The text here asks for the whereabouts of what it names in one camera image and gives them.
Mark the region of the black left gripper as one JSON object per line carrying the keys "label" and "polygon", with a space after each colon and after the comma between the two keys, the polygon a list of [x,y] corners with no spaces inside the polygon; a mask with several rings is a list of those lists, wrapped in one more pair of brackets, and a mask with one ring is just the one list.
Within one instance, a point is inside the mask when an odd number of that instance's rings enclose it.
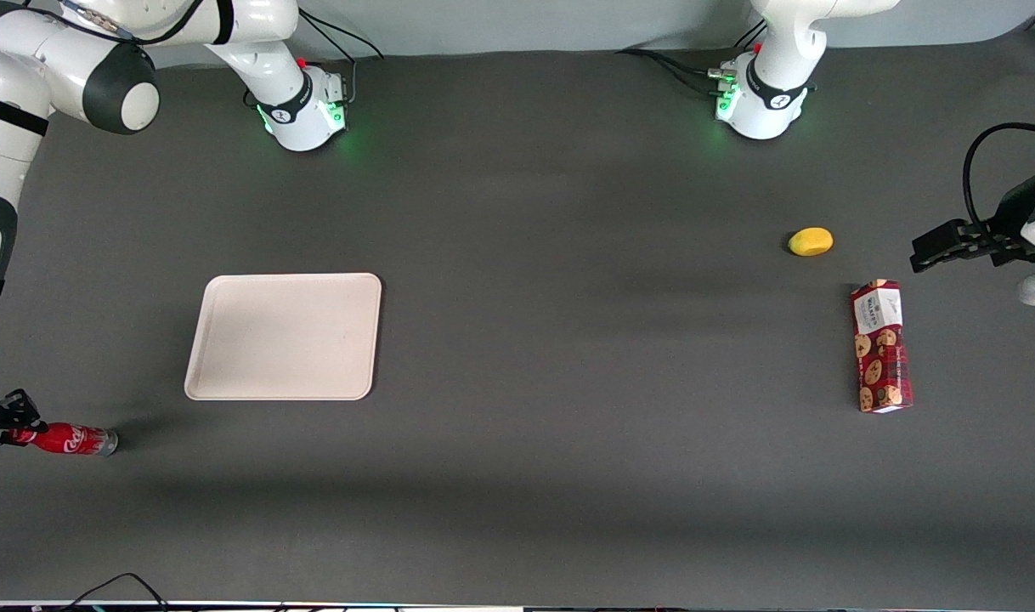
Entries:
{"label": "black left gripper", "polygon": [[1023,261],[1029,263],[1035,244],[1023,236],[1024,226],[1035,221],[1035,175],[1007,191],[997,207],[997,233],[982,237],[976,227],[963,218],[952,218],[911,241],[910,266],[922,274],[938,264],[957,259],[980,257],[980,250],[990,247],[992,266]]}

